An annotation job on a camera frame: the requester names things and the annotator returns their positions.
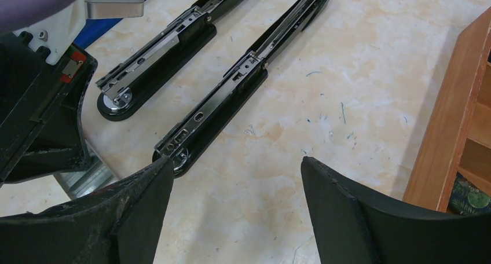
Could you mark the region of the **blue stapler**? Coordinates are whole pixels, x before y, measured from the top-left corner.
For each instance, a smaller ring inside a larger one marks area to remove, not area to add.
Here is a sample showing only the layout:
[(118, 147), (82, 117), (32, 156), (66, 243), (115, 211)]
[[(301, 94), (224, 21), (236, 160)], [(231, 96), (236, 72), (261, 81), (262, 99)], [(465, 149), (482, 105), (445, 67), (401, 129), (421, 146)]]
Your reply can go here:
[(123, 19), (141, 17), (146, 0), (85, 0), (87, 21), (74, 42), (89, 47)]

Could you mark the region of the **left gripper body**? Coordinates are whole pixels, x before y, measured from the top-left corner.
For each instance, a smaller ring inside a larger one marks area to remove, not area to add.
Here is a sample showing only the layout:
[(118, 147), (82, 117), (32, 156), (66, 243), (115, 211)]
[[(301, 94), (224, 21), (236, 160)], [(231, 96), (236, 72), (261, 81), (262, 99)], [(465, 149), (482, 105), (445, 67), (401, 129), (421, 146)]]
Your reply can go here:
[(98, 63), (72, 44), (55, 65), (29, 32), (1, 36), (1, 183), (88, 168), (82, 104)]

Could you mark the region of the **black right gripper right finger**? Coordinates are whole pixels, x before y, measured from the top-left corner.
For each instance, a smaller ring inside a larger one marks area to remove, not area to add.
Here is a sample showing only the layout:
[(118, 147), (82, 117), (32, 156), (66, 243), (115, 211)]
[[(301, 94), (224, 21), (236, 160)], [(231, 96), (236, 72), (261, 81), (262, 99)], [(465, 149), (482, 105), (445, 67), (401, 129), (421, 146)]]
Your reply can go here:
[(322, 263), (489, 263), (490, 215), (463, 216), (394, 199), (314, 157), (301, 176)]

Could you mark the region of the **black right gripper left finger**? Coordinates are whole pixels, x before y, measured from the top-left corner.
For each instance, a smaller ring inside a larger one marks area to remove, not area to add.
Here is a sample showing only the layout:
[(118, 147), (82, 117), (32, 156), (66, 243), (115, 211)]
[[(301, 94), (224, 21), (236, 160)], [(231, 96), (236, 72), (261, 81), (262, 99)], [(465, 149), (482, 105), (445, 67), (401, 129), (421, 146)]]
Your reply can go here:
[(166, 157), (104, 189), (1, 218), (2, 263), (152, 263), (173, 188)]

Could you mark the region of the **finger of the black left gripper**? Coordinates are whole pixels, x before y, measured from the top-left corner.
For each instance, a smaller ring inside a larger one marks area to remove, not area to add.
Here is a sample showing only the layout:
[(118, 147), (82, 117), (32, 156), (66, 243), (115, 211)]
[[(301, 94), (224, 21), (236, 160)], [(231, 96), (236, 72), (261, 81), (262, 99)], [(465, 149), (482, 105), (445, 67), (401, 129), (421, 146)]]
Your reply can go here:
[(47, 95), (27, 94), (5, 122), (5, 182), (15, 184), (90, 163), (81, 111), (91, 75), (58, 83)]

